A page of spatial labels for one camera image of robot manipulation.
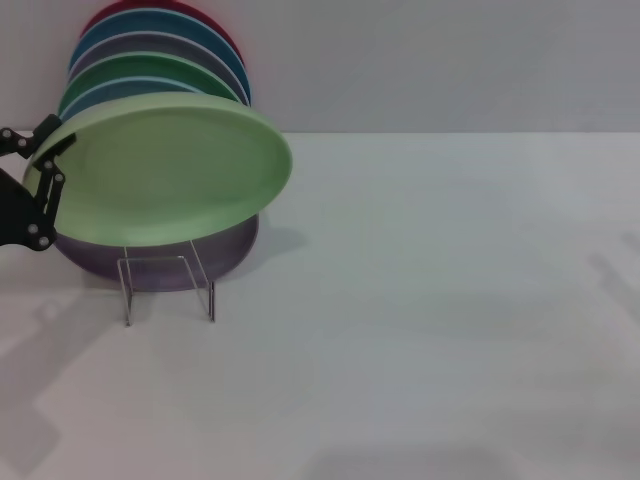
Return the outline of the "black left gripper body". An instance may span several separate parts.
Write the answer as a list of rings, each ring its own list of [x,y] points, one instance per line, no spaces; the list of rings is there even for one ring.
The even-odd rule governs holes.
[[[1,245],[38,246],[39,215],[31,194],[1,171]]]

